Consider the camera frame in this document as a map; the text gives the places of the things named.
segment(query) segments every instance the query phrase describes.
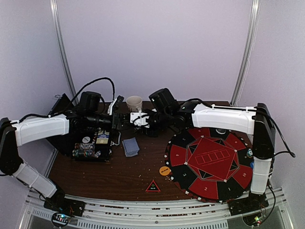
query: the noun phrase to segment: yellow round token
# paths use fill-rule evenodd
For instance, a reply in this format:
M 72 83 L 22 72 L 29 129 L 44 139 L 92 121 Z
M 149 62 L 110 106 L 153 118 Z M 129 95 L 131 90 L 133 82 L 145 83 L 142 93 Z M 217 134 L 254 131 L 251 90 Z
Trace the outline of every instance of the yellow round token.
M 169 173 L 171 172 L 170 168 L 167 167 L 167 166 L 162 166 L 160 169 L 159 169 L 159 173 L 162 175 L 162 176 L 167 176 L 169 175 Z

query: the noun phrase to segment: white panel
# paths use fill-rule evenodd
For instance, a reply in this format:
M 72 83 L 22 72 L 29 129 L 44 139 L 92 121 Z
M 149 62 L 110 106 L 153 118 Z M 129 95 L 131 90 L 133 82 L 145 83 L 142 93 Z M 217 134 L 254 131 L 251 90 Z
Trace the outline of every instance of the white panel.
M 305 1 L 262 1 L 257 37 L 239 106 L 266 103 L 296 158 L 276 157 L 273 182 L 282 186 L 297 228 L 304 228 Z M 279 136 L 276 151 L 285 150 Z
M 61 28 L 79 90 L 108 76 L 143 100 L 168 87 L 184 100 L 230 100 L 248 32 L 248 0 L 60 0 Z M 89 87 L 111 99 L 108 82 Z
M 54 95 L 69 92 L 60 60 L 49 1 L 0 1 L 0 118 L 47 114 Z M 39 172 L 52 147 L 46 140 L 29 143 L 19 153 Z M 28 188 L 0 177 L 0 228 L 17 226 Z

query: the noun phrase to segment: wooden table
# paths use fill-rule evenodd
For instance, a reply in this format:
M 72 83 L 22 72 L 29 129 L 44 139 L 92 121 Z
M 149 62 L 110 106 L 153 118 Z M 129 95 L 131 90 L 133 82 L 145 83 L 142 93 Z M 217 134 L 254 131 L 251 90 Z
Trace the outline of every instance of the wooden table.
M 228 102 L 209 102 L 229 105 Z M 151 108 L 144 102 L 144 108 Z M 123 104 L 120 111 L 127 112 Z M 66 194 L 98 199 L 124 201 L 160 201 L 189 199 L 168 177 L 159 174 L 164 166 L 164 152 L 173 132 L 169 129 L 160 132 L 158 138 L 122 131 L 122 140 L 136 137 L 140 147 L 139 155 L 125 157 L 122 144 L 112 147 L 109 163 L 80 162 L 58 154 L 49 178 L 55 181 Z M 146 193 L 152 180 L 159 186 L 160 193 Z

